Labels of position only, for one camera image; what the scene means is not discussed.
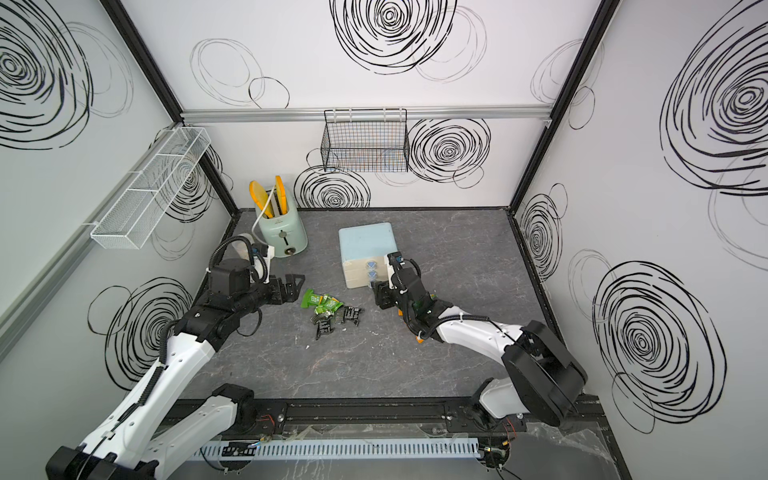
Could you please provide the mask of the cream drawer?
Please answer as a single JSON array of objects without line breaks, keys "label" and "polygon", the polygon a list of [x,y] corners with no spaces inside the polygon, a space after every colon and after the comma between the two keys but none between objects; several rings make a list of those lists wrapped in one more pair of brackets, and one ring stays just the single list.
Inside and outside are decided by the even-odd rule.
[{"label": "cream drawer", "polygon": [[344,271],[346,285],[349,289],[369,287],[372,281],[388,281],[386,268],[368,270],[367,268],[354,268]]},{"label": "cream drawer", "polygon": [[367,268],[374,270],[377,268],[387,269],[387,259],[385,256],[364,257],[359,259],[347,260],[342,263],[343,271],[354,268]]}]

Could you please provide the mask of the yellow toast slice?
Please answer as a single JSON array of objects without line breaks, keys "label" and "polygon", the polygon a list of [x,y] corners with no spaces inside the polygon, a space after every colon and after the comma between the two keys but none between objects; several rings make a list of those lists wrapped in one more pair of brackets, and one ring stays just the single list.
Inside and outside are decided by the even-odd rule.
[{"label": "yellow toast slice", "polygon": [[249,183],[249,195],[259,211],[263,211],[267,218],[273,217],[269,194],[259,182],[251,181]]},{"label": "yellow toast slice", "polygon": [[287,191],[280,175],[275,177],[275,198],[278,203],[278,215],[286,214],[288,212]]}]

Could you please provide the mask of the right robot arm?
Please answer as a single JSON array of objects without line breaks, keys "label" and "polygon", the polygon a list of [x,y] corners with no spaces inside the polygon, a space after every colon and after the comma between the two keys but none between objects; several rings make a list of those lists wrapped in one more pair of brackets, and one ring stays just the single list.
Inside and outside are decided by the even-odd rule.
[{"label": "right robot arm", "polygon": [[397,308],[419,343],[459,345],[504,367],[507,377],[490,379],[477,395],[477,403],[489,416],[529,413],[559,426],[576,411],[588,375],[546,324],[535,320],[505,324],[469,313],[429,293],[420,271],[400,258],[387,273],[386,280],[370,279],[375,302],[382,310]]}]

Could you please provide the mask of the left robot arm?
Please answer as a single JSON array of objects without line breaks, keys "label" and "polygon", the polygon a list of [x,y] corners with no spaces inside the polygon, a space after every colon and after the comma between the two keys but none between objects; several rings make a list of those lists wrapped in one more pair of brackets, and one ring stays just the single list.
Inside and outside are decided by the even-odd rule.
[{"label": "left robot arm", "polygon": [[195,375],[221,350],[244,317],[265,305],[297,301],[306,280],[282,278],[242,236],[224,240],[207,266],[207,288],[161,331],[157,359],[115,410],[75,448],[48,460],[50,479],[166,479],[208,441],[258,421],[252,390],[224,384],[185,418],[159,433],[166,415]]}]

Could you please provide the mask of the yellow toast slice left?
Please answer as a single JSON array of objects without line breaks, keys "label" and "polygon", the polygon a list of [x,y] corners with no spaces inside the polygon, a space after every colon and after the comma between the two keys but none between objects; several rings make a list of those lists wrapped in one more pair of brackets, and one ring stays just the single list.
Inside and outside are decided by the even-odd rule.
[{"label": "yellow toast slice left", "polygon": [[263,211],[267,218],[273,217],[269,194],[259,182],[251,181],[249,183],[249,195],[259,211]]}]

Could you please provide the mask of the blue cream drawer cabinet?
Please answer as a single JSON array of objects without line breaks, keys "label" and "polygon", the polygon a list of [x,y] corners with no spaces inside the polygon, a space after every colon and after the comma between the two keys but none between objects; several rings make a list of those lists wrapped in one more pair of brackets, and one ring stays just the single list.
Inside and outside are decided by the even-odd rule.
[{"label": "blue cream drawer cabinet", "polygon": [[399,250],[389,222],[342,228],[338,231],[341,263]]}]

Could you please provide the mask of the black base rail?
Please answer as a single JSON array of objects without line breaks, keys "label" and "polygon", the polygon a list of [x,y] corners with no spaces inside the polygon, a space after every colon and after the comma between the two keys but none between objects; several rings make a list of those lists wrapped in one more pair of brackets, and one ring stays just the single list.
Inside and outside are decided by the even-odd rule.
[{"label": "black base rail", "polygon": [[257,399],[250,407],[253,433],[342,424],[435,424],[458,433],[478,431],[483,422],[469,397]]}]

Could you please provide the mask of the green cookie packet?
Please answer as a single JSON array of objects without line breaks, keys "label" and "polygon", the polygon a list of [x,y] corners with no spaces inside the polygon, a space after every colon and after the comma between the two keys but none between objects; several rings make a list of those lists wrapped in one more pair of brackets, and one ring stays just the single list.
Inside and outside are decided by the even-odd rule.
[{"label": "green cookie packet", "polygon": [[315,307],[315,314],[325,318],[332,317],[343,306],[344,303],[337,298],[323,295]]},{"label": "green cookie packet", "polygon": [[310,307],[317,307],[321,305],[324,301],[325,301],[324,294],[315,293],[313,289],[308,289],[302,297],[301,307],[303,309],[308,309]]}]

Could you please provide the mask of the white mesh wall shelf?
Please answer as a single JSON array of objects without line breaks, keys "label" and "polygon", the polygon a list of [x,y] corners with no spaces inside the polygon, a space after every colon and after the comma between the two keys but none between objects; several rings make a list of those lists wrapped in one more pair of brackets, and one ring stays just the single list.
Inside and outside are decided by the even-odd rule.
[{"label": "white mesh wall shelf", "polygon": [[202,127],[179,126],[164,131],[90,232],[90,238],[107,250],[141,249],[210,144]]}]

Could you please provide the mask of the mint green toaster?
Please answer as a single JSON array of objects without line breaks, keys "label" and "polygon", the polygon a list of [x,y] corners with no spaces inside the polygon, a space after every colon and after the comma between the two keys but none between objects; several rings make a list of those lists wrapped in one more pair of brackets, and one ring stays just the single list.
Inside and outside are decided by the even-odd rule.
[{"label": "mint green toaster", "polygon": [[274,248],[275,258],[288,258],[305,251],[308,236],[292,197],[287,198],[288,210],[275,218],[262,218],[257,231],[265,243]]}]

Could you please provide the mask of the yellow toast slice right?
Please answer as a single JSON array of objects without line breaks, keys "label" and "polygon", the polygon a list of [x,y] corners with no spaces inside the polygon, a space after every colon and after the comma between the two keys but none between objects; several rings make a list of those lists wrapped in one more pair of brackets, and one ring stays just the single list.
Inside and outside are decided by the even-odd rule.
[{"label": "yellow toast slice right", "polygon": [[275,198],[278,203],[278,215],[286,214],[288,212],[287,191],[280,175],[275,177]]}]

